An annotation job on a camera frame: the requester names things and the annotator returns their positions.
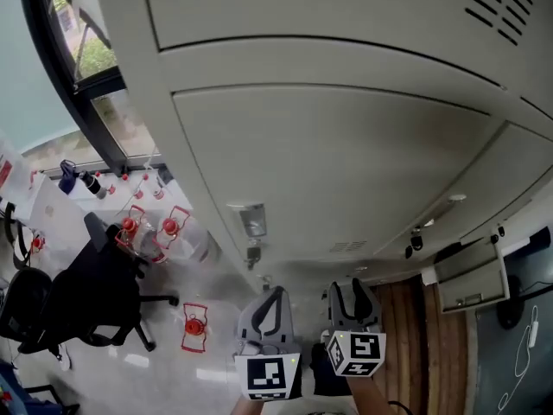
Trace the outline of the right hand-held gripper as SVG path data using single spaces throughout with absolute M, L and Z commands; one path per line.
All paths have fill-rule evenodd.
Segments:
M 372 290 L 358 278 L 352 280 L 354 318 L 363 331 L 351 331 L 353 319 L 346 312 L 341 288 L 328 289 L 328 314 L 333 329 L 324 331 L 324 344 L 333 370 L 341 377 L 372 377 L 385 363 L 386 334 L 379 320 L 381 307 Z

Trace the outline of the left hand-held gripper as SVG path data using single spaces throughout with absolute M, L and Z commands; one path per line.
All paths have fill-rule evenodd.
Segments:
M 239 339 L 262 341 L 280 329 L 282 342 L 295 340 L 289 293 L 276 286 L 251 301 L 238 318 Z M 245 344 L 234 355 L 242 395 L 248 400 L 286 400 L 302 396 L 302 354 L 293 345 Z

